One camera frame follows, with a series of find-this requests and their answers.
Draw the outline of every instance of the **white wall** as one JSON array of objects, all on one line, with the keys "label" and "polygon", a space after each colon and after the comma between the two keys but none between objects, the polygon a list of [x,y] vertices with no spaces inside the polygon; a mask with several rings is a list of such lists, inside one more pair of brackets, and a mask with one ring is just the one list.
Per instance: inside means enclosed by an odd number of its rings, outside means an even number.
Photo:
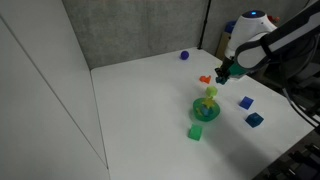
[{"label": "white wall", "polygon": [[109,179],[104,162],[1,19],[0,179]]},{"label": "white wall", "polygon": [[90,72],[61,0],[0,0],[0,14],[106,161]]}]

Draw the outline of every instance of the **purple ball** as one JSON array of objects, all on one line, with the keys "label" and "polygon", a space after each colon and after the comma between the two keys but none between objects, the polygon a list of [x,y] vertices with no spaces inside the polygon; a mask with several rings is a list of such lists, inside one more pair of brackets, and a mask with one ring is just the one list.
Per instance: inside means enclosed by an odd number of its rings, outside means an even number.
[{"label": "purple ball", "polygon": [[180,55],[180,58],[181,58],[182,60],[187,60],[187,59],[189,58],[189,53],[188,53],[188,51],[182,51],[182,52],[181,52],[181,55]]}]

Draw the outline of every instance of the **white tabletop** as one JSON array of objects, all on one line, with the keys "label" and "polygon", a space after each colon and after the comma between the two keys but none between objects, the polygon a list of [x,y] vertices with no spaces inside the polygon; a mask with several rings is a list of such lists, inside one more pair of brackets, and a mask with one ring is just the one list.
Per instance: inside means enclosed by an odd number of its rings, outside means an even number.
[{"label": "white tabletop", "polygon": [[[312,130],[286,99],[245,76],[217,85],[221,61],[203,50],[181,51],[96,68],[96,92],[111,180],[251,179]],[[205,96],[211,75],[221,113],[212,122],[194,119],[192,103]],[[238,103],[254,99],[249,110]],[[264,121],[251,128],[253,112]],[[201,140],[187,137],[192,123]]]}]

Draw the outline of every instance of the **toy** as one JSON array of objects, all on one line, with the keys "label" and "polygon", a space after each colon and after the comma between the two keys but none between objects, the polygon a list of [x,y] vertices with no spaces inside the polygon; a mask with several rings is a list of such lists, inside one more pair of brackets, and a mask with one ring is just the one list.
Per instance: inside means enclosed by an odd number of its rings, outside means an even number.
[{"label": "toy", "polygon": [[245,96],[239,105],[244,109],[248,110],[252,103],[253,103],[253,99]]},{"label": "toy", "polygon": [[[199,98],[193,102],[193,114],[199,121],[209,122],[215,119],[220,114],[219,105],[210,98]],[[208,109],[208,116],[205,116],[202,112],[202,108],[205,107]]]},{"label": "toy", "polygon": [[182,60],[187,60],[189,58],[189,53],[188,51],[182,51],[181,54],[180,54],[180,58]]},{"label": "toy", "polygon": [[246,122],[252,128],[259,126],[262,121],[263,121],[263,117],[261,117],[258,113],[250,114],[246,119]]},{"label": "toy", "polygon": [[201,134],[202,134],[202,127],[198,126],[198,125],[195,125],[195,124],[192,124],[192,127],[191,127],[191,129],[189,131],[188,137],[190,139],[194,139],[196,141],[199,141],[200,138],[201,138]]},{"label": "toy", "polygon": [[208,77],[201,76],[201,77],[200,77],[200,81],[201,81],[201,82],[204,82],[204,83],[207,83],[207,84],[210,84],[211,76],[208,76]]},{"label": "toy", "polygon": [[213,98],[214,96],[216,96],[218,93],[218,89],[214,86],[209,86],[206,89],[206,95],[209,98]]}]

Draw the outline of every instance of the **orange block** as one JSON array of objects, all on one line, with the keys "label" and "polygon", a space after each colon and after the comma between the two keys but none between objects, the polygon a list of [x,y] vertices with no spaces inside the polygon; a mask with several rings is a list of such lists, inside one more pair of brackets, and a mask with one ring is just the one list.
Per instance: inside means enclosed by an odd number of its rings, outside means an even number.
[{"label": "orange block", "polygon": [[200,81],[201,81],[201,82],[204,82],[204,83],[207,83],[207,84],[210,84],[211,76],[208,76],[208,77],[206,77],[206,76],[201,76],[201,77],[200,77]]}]

